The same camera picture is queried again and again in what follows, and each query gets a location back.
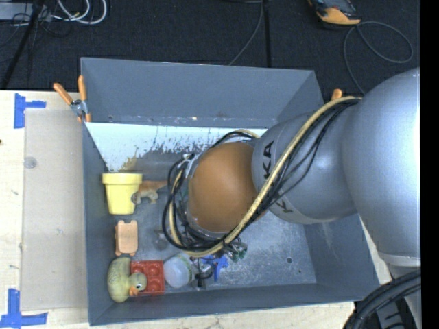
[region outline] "black carpet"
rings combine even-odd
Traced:
[[[63,1],[72,9],[85,8],[83,0]],[[349,34],[344,53],[351,29],[324,28],[307,0],[266,1],[261,16],[260,3],[107,0],[108,15],[98,25],[37,23],[6,88],[51,90],[54,82],[60,82],[76,91],[83,56],[229,64],[260,17],[254,38],[233,65],[314,70],[325,99],[334,88],[347,94],[361,94],[361,89],[367,93],[383,80],[419,66],[420,0],[351,0],[362,23],[367,22],[359,28],[369,45],[387,58],[409,59],[399,63],[375,54],[357,30]],[[46,0],[46,5],[54,8],[55,0]],[[92,5],[96,18],[102,5],[99,0]],[[10,21],[0,23],[0,76],[6,74],[24,31]]]

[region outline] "red block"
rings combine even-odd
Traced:
[[[131,273],[141,272],[146,275],[146,289],[139,292],[142,295],[162,295],[165,292],[165,274],[162,260],[131,261]]]

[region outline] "rubber duck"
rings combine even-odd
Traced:
[[[130,275],[130,263],[129,257],[118,257],[108,268],[108,292],[115,302],[124,302],[130,296],[137,296],[147,286],[145,274],[135,272]]]

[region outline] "yellow pot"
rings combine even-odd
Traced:
[[[131,215],[136,207],[131,196],[142,184],[142,173],[103,173],[108,211],[112,215]]]

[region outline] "wooden table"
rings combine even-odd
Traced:
[[[23,172],[25,153],[25,128],[14,129],[14,96],[19,93],[27,101],[47,102],[44,110],[63,109],[71,116],[71,124],[78,125],[68,105],[55,92],[0,91],[0,315],[8,310],[8,289],[21,289],[21,239],[23,227]],[[72,98],[79,99],[77,93]],[[48,128],[50,120],[44,122]],[[47,218],[56,213],[47,207]],[[390,279],[387,267],[377,258],[377,252],[366,233],[372,257],[381,283]],[[107,328],[302,328],[302,329],[340,329],[352,313],[353,303],[310,305],[293,308],[277,308],[245,313],[209,315],[149,321],[135,324],[111,325]],[[88,328],[86,308],[48,308],[47,310],[23,311],[24,315],[49,312],[44,328]]]

